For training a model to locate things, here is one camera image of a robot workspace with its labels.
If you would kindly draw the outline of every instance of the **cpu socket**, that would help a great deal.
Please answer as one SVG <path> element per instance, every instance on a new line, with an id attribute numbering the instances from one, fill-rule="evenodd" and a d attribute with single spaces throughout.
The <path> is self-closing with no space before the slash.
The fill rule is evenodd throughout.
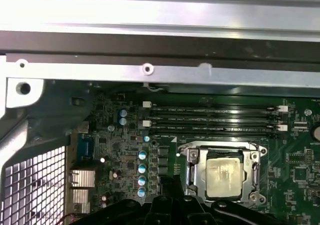
<path id="1" fill-rule="evenodd" d="M 178 148 L 186 156 L 186 194 L 205 203 L 226 199 L 245 207 L 261 205 L 260 158 L 263 146 L 249 142 L 194 141 Z"/>

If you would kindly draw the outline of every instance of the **ram slot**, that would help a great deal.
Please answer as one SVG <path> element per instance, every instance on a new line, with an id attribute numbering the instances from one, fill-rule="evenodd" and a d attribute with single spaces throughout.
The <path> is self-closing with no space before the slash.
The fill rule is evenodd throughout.
<path id="1" fill-rule="evenodd" d="M 194 110 L 194 109 L 220 109 L 220 110 L 256 110 L 256 111 L 278 111 L 279 107 L 274 105 L 241 105 L 241 104 L 208 104 L 207 106 L 199 106 L 199 103 L 183 103 L 183 105 L 180 103 L 170 103 L 169 105 L 166 103 L 166 105 L 159 105 L 159 103 L 155 106 L 153 106 L 151 109 L 186 109 L 186 110 Z"/>
<path id="2" fill-rule="evenodd" d="M 188 131 L 188 130 L 149 130 L 150 136 L 213 136 L 213 137 L 226 137 L 226 138 L 268 138 L 277 139 L 279 134 L 276 132 L 230 132 L 230 131 Z"/>
<path id="3" fill-rule="evenodd" d="M 173 124 L 173 125 L 215 125 L 223 126 L 224 124 L 239 124 L 240 126 L 259 126 L 268 127 L 275 126 L 278 123 L 276 121 L 267 119 L 241 119 L 241 118 L 215 118 L 215 117 L 182 117 L 182 116 L 149 116 L 146 120 L 152 121 L 152 124 Z"/>
<path id="4" fill-rule="evenodd" d="M 223 119 L 266 119 L 266 120 L 279 120 L 280 117 L 277 114 L 271 113 L 214 113 L 214 112 L 202 112 L 202 111 L 150 111 L 151 117 L 206 117 L 206 118 L 223 118 Z"/>

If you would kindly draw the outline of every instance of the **perforated metal mesh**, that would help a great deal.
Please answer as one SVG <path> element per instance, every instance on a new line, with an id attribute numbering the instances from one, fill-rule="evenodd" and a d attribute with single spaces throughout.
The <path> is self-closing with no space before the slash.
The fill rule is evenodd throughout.
<path id="1" fill-rule="evenodd" d="M 0 225 L 55 225 L 64 192 L 64 146 L 7 167 Z"/>

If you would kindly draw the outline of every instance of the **blue capacitor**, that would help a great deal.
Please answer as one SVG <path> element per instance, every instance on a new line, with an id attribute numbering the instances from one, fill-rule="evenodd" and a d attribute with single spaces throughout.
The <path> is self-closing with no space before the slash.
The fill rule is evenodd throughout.
<path id="1" fill-rule="evenodd" d="M 119 115 L 120 115 L 120 117 L 125 118 L 125 117 L 128 115 L 128 112 L 127 112 L 127 110 L 122 109 L 122 110 L 119 112 Z"/>
<path id="2" fill-rule="evenodd" d="M 144 136 L 143 137 L 143 141 L 144 142 L 149 142 L 150 141 L 150 137 L 149 136 Z"/>
<path id="3" fill-rule="evenodd" d="M 146 185 L 146 182 L 147 182 L 147 179 L 146 179 L 145 176 L 140 176 L 140 177 L 138 178 L 138 185 L 139 185 L 139 186 L 144 186 L 144 185 Z"/>
<path id="4" fill-rule="evenodd" d="M 140 151 L 138 154 L 140 160 L 145 160 L 147 158 L 147 153 L 145 151 Z"/>
<path id="5" fill-rule="evenodd" d="M 138 189 L 138 197 L 143 198 L 146 196 L 146 189 L 144 187 L 139 187 Z"/>
<path id="6" fill-rule="evenodd" d="M 126 125 L 127 124 L 127 119 L 125 119 L 124 117 L 120 118 L 119 124 L 122 125 L 122 126 Z"/>
<path id="7" fill-rule="evenodd" d="M 139 172 L 140 174 L 144 174 L 144 173 L 146 172 L 146 170 L 147 170 L 146 165 L 140 164 L 140 165 L 138 166 L 138 172 Z"/>

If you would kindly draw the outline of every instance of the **motherboard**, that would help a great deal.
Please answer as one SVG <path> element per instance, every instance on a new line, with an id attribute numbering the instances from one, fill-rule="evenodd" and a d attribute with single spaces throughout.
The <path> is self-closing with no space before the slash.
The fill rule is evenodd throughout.
<path id="1" fill-rule="evenodd" d="M 320 99 L 100 92 L 88 122 L 77 148 L 80 164 L 94 164 L 88 213 L 143 203 L 161 177 L 180 175 L 208 204 L 320 224 Z"/>

